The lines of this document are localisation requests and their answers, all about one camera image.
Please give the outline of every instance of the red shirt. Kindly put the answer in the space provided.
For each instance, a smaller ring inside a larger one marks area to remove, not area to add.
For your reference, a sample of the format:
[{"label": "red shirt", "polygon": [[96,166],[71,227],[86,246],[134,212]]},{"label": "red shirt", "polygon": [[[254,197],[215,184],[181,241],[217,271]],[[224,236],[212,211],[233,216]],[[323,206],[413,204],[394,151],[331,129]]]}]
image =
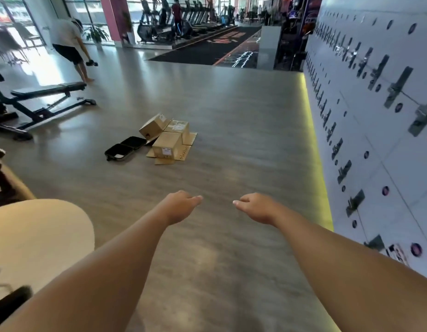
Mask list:
[{"label": "red shirt", "polygon": [[174,14],[175,21],[181,21],[181,7],[178,3],[172,5],[172,13]]}]

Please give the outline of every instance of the white t-shirt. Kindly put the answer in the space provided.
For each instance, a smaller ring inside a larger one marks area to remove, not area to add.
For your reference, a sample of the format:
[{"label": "white t-shirt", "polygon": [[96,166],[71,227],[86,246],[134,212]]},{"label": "white t-shirt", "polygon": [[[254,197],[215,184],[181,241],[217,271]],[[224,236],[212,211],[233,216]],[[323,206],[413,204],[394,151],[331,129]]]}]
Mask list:
[{"label": "white t-shirt", "polygon": [[71,20],[59,18],[50,26],[50,42],[52,44],[76,46],[77,38],[81,37],[80,30]]}]

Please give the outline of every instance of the hand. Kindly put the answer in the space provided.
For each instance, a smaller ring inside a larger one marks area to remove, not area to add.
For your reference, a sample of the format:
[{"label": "hand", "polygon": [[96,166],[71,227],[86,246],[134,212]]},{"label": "hand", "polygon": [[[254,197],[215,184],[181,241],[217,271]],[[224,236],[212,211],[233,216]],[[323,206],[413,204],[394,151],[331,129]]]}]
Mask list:
[{"label": "hand", "polygon": [[285,207],[280,203],[259,193],[246,194],[239,201],[233,201],[233,205],[251,219],[273,226],[276,217],[285,210]]},{"label": "hand", "polygon": [[187,218],[194,208],[201,204],[202,196],[192,197],[185,191],[170,193],[153,209],[166,221],[166,225],[179,223]]}]

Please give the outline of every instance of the left hand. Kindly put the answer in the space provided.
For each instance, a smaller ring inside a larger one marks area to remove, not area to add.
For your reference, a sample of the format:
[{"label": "left hand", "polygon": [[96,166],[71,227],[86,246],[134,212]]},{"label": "left hand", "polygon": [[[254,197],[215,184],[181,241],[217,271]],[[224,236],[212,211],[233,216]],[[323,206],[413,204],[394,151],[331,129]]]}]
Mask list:
[{"label": "left hand", "polygon": [[201,204],[202,196],[192,197],[186,191],[170,193],[153,209],[160,217],[164,217],[167,226],[179,223],[187,218],[194,208]]}]

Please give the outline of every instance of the white plant pot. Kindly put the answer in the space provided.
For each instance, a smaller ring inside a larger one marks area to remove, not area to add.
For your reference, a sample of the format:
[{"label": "white plant pot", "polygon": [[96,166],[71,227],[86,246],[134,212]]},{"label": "white plant pot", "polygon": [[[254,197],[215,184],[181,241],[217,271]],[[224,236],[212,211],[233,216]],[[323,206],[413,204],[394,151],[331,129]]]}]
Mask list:
[{"label": "white plant pot", "polygon": [[101,45],[101,43],[99,43],[96,40],[94,40],[94,44],[97,47],[97,50],[103,50],[103,46]]},{"label": "white plant pot", "polygon": [[135,34],[133,32],[128,32],[127,34],[128,34],[128,38],[129,38],[129,43],[131,45],[136,44],[136,42],[135,42]]}]

